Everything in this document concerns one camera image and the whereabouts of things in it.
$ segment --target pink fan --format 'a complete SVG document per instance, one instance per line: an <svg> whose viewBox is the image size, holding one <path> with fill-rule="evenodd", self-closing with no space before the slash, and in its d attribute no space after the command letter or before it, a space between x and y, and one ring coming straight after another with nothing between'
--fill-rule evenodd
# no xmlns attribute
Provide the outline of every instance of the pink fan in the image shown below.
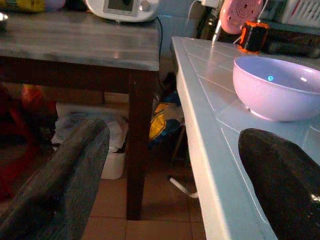
<svg viewBox="0 0 320 240"><path fill-rule="evenodd" d="M240 34L247 21L257 19L263 8L263 2L263 0L225 0L220 11L212 44L218 38L221 27L228 34Z"/></svg>

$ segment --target table leg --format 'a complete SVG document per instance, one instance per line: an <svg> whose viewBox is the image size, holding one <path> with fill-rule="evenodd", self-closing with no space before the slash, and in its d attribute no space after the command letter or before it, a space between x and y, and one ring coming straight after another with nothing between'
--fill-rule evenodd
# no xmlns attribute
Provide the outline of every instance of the table leg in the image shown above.
<svg viewBox="0 0 320 240"><path fill-rule="evenodd" d="M132 71L129 77L129 133L127 153L126 218L140 220L149 160L148 140L155 72Z"/></svg>

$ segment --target plastic bag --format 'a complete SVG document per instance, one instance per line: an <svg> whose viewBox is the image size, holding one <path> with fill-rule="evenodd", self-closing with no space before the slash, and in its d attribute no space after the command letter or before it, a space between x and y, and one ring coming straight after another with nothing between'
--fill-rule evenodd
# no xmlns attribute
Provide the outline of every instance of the plastic bag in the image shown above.
<svg viewBox="0 0 320 240"><path fill-rule="evenodd" d="M45 0L0 0L0 8L21 12L43 12Z"/></svg>
<svg viewBox="0 0 320 240"><path fill-rule="evenodd" d="M95 118L104 120L108 125L110 130L109 151L116 153L126 141L129 125L122 116L111 113L77 112L60 117L55 122L55 134L51 140L52 144L62 144L82 121Z"/></svg>

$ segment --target wall tile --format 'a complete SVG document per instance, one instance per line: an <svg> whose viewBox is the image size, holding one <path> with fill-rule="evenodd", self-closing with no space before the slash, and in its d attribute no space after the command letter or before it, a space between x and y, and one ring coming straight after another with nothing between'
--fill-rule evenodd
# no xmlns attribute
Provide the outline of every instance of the wall tile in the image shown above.
<svg viewBox="0 0 320 240"><path fill-rule="evenodd" d="M194 0L160 0L158 14L186 18ZM191 18L199 18L205 7L199 2L191 10Z"/></svg>

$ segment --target white tile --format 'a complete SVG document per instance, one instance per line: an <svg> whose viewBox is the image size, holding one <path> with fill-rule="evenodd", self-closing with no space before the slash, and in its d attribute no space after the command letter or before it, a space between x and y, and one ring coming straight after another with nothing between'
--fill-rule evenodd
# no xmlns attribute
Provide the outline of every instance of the white tile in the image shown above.
<svg viewBox="0 0 320 240"><path fill-rule="evenodd" d="M277 134L300 146L303 144L310 120L273 122L264 120L251 113L248 114L248 111L247 107L240 100L237 100L222 110L217 119L237 132L248 128L256 128Z"/></svg>
<svg viewBox="0 0 320 240"><path fill-rule="evenodd" d="M187 18L193 1L194 0L160 0L158 14ZM204 9L204 6L196 2L192 7L190 17L199 18Z"/></svg>
<svg viewBox="0 0 320 240"><path fill-rule="evenodd" d="M230 92L236 93L233 83L233 72L222 68L220 66L208 67L204 71L198 71L197 74L222 88L229 90Z"/></svg>
<svg viewBox="0 0 320 240"><path fill-rule="evenodd" d="M214 62L216 65L232 60L232 57L213 51L211 48L204 48L204 47L192 44L189 41L183 40L182 42L188 54L198 57L200 59L203 59L205 61Z"/></svg>
<svg viewBox="0 0 320 240"><path fill-rule="evenodd" d="M318 165L320 165L320 131L310 127L306 136L303 150L310 156Z"/></svg>
<svg viewBox="0 0 320 240"><path fill-rule="evenodd" d="M242 181L242 188L237 188L232 194L235 196L234 201L229 202L231 204L229 207L225 208L225 215L228 216L230 219L238 219L237 221L241 221L239 216L234 214L235 210L242 209L246 215L255 215L255 219L257 220L257 224L259 225L259 229L262 231L264 235L264 239L273 239L272 234L268 231L270 228L268 219L264 214L264 211L259 203L258 198L256 197L255 190L253 184L241 162L240 155L239 155L239 148L238 148L238 140L239 140L239 133L230 129L229 127L221 125L221 130L225 140L227 141L227 145L229 147L229 151L232 155L234 160L234 167L238 169L236 172L236 178L239 181ZM241 201L237 201L236 196L245 195L246 199L250 204L243 204ZM243 236L244 232L243 229L239 227L232 228L235 232L235 235Z"/></svg>
<svg viewBox="0 0 320 240"><path fill-rule="evenodd" d="M169 15L159 15L160 21L163 25L163 42L162 42L162 54L161 56L166 58L171 58L170 46L172 44L171 38L173 36L180 37L190 37L193 36L196 32L196 24L198 23L197 19L190 19L187 27L186 18L184 17L175 17Z"/></svg>
<svg viewBox="0 0 320 240"><path fill-rule="evenodd" d="M211 108L217 113L238 99L234 92L222 88L211 81L201 77L199 77L199 81Z"/></svg>

